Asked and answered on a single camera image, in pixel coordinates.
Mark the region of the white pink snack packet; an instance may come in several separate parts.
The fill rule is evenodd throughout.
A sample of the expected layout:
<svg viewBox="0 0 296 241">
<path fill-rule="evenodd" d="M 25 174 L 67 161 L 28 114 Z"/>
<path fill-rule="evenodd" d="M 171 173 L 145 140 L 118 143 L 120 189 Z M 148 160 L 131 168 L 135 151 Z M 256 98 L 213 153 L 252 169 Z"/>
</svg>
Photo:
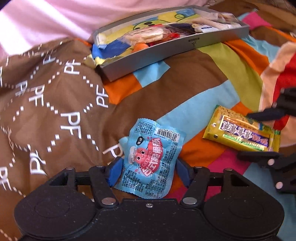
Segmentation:
<svg viewBox="0 0 296 241">
<path fill-rule="evenodd" d="M 199 17 L 192 19 L 191 23 L 196 25 L 208 25 L 219 30 L 239 28 L 241 25 L 237 18 L 231 13 L 203 13 Z"/>
</svg>

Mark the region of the yellow purple snack bar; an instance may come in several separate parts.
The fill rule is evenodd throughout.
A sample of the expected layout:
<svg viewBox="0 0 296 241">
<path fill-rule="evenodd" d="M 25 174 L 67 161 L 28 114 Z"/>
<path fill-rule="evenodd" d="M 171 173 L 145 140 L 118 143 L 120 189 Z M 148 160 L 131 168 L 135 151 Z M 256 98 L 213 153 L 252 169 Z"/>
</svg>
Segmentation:
<svg viewBox="0 0 296 241">
<path fill-rule="evenodd" d="M 203 139 L 238 151 L 278 152 L 280 149 L 280 131 L 220 105 L 216 106 Z"/>
</svg>

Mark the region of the light blue candy packet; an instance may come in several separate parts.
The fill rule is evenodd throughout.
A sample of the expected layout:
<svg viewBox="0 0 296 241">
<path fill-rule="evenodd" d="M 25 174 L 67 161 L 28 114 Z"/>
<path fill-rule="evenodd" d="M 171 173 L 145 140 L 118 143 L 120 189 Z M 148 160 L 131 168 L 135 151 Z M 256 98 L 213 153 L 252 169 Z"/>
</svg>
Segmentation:
<svg viewBox="0 0 296 241">
<path fill-rule="evenodd" d="M 186 134 L 154 120 L 139 118 L 129 132 L 117 190 L 143 199 L 160 199 L 170 191 Z"/>
</svg>

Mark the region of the navy milk powder stick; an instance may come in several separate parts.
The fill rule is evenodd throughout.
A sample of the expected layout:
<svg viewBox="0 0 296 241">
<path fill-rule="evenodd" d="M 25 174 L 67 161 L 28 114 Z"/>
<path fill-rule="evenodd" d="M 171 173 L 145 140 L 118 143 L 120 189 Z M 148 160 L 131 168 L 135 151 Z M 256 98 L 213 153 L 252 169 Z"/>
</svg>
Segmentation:
<svg viewBox="0 0 296 241">
<path fill-rule="evenodd" d="M 183 23 L 186 28 L 194 31 L 195 33 L 208 33 L 219 31 L 218 28 L 212 27 L 210 25 L 195 23 L 195 22 L 185 22 Z"/>
</svg>

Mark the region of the rice cracker packet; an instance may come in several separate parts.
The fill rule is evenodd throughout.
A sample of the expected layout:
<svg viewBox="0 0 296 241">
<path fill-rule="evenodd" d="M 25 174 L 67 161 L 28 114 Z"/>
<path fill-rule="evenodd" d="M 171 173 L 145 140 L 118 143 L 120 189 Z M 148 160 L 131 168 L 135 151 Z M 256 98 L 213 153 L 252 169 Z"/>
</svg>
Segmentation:
<svg viewBox="0 0 296 241">
<path fill-rule="evenodd" d="M 163 27 L 148 27 L 133 30 L 121 37 L 121 41 L 131 46 L 139 43 L 151 43 L 163 39 L 168 34 L 166 28 Z"/>
</svg>

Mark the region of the grey cardboard tray box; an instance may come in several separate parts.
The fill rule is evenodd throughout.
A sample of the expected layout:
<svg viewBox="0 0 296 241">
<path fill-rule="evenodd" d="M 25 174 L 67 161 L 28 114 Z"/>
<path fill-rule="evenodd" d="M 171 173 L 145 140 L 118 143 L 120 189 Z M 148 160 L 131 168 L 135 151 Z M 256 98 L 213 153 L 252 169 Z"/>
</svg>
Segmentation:
<svg viewBox="0 0 296 241">
<path fill-rule="evenodd" d="M 227 13 L 193 5 L 156 9 L 115 21 L 93 33 L 91 57 L 102 75 L 109 81 L 114 81 L 168 57 L 248 35 L 248 24 L 240 20 L 239 28 L 208 33 L 195 33 L 184 26 L 183 23 L 190 22 L 206 12 Z M 121 41 L 121 37 L 126 33 L 148 27 L 163 27 L 168 34 L 179 33 L 181 36 L 135 53 L 132 52 L 134 46 Z"/>
</svg>

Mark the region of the red dried tofu packet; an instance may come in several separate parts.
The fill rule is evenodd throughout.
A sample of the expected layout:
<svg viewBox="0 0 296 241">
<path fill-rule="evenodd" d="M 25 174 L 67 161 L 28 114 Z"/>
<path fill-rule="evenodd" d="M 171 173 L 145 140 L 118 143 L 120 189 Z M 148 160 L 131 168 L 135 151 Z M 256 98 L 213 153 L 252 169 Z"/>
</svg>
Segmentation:
<svg viewBox="0 0 296 241">
<path fill-rule="evenodd" d="M 166 35 L 163 39 L 157 40 L 157 41 L 154 41 L 154 42 L 150 42 L 147 45 L 148 46 L 154 46 L 154 45 L 161 44 L 161 43 L 164 43 L 164 42 L 167 42 L 167 41 L 170 41 L 170 40 L 178 39 L 180 36 L 181 35 L 179 33 L 170 33 L 170 34 Z"/>
</svg>

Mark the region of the brown PF patterned cloth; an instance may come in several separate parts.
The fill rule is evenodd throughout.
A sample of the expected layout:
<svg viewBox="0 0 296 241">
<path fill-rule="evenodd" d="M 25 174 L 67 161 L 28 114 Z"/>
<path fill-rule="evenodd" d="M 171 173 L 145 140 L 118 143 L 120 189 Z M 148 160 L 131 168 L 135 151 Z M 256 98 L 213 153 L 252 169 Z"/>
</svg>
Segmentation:
<svg viewBox="0 0 296 241">
<path fill-rule="evenodd" d="M 20 238 L 16 204 L 51 177 L 123 154 L 90 54 L 88 42 L 62 39 L 1 57 L 1 240 Z"/>
</svg>

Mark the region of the pink hanging sheet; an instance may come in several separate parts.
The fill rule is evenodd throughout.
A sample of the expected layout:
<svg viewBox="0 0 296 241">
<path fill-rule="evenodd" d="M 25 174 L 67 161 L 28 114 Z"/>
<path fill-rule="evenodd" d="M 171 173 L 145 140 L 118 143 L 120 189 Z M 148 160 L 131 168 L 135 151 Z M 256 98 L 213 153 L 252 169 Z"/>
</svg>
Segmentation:
<svg viewBox="0 0 296 241">
<path fill-rule="evenodd" d="M 10 1 L 1 9 L 1 58 L 65 37 L 88 40 L 94 30 L 137 13 L 207 1 Z"/>
</svg>

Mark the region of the small orange mandarin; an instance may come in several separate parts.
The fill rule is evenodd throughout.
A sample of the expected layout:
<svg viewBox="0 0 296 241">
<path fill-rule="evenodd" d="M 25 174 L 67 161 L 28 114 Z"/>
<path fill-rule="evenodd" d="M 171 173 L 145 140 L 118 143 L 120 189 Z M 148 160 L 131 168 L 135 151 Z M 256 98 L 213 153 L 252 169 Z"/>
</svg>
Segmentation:
<svg viewBox="0 0 296 241">
<path fill-rule="evenodd" d="M 138 43 L 133 47 L 132 52 L 135 53 L 135 52 L 147 49 L 148 47 L 149 47 L 149 45 L 147 45 L 145 43 Z"/>
</svg>

